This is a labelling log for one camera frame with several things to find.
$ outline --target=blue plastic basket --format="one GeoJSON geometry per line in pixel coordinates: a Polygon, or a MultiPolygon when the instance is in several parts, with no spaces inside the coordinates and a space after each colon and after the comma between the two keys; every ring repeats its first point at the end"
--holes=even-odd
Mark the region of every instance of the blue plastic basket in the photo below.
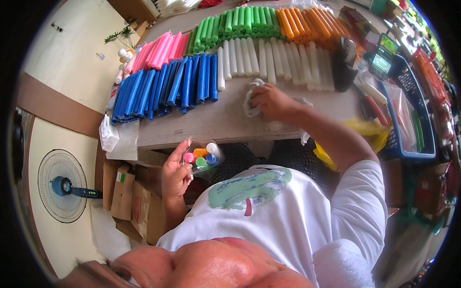
{"type": "MultiPolygon", "coordinates": [[[[387,139],[386,146],[383,152],[387,155],[394,155],[401,158],[412,158],[412,159],[434,159],[435,158],[435,142],[434,133],[432,131],[431,120],[429,119],[429,113],[424,102],[421,89],[416,82],[413,72],[406,60],[399,54],[394,58],[389,77],[394,79],[398,87],[400,87],[408,101],[413,105],[414,109],[418,113],[420,118],[424,147],[420,153],[406,152],[402,149],[402,141],[400,139],[400,133],[398,129],[392,128],[387,139]]],[[[393,123],[397,123],[397,118],[394,113],[394,108],[389,100],[387,99],[390,117],[393,123]]]]}

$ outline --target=forearm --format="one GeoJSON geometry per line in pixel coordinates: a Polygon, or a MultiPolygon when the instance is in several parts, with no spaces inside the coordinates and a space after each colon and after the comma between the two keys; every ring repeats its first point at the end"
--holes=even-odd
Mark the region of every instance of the forearm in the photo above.
{"type": "Polygon", "coordinates": [[[292,114],[290,123],[308,132],[340,171],[346,171],[361,160],[372,160],[379,164],[376,154],[362,136],[307,105],[302,105],[292,114]]]}
{"type": "Polygon", "coordinates": [[[187,208],[182,196],[162,199],[162,234],[175,229],[186,217],[187,208]]]}

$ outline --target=person's left hand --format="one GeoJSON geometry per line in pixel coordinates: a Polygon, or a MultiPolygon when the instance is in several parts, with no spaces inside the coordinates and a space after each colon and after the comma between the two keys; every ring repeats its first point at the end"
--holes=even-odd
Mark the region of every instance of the person's left hand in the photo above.
{"type": "Polygon", "coordinates": [[[189,148],[189,139],[182,141],[168,157],[162,168],[162,197],[174,199],[182,197],[190,182],[192,164],[182,165],[184,152],[189,148]]]}

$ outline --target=smartphone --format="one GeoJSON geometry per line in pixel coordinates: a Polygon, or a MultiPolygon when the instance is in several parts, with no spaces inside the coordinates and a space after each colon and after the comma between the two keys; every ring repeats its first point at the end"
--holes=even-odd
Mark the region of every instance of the smartphone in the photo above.
{"type": "Polygon", "coordinates": [[[382,33],[379,44],[376,46],[375,55],[368,69],[370,73],[376,75],[380,80],[386,80],[387,74],[392,66],[392,61],[397,54],[398,44],[389,36],[382,33]]]}

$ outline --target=pile of orange candles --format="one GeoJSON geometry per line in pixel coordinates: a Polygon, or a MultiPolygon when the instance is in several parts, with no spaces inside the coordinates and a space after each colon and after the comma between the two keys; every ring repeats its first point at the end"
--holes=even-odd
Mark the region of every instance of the pile of orange candles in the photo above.
{"type": "Polygon", "coordinates": [[[308,46],[310,41],[314,41],[318,47],[333,52],[342,36],[350,38],[346,27],[325,10],[280,8],[275,13],[287,42],[308,46]]]}

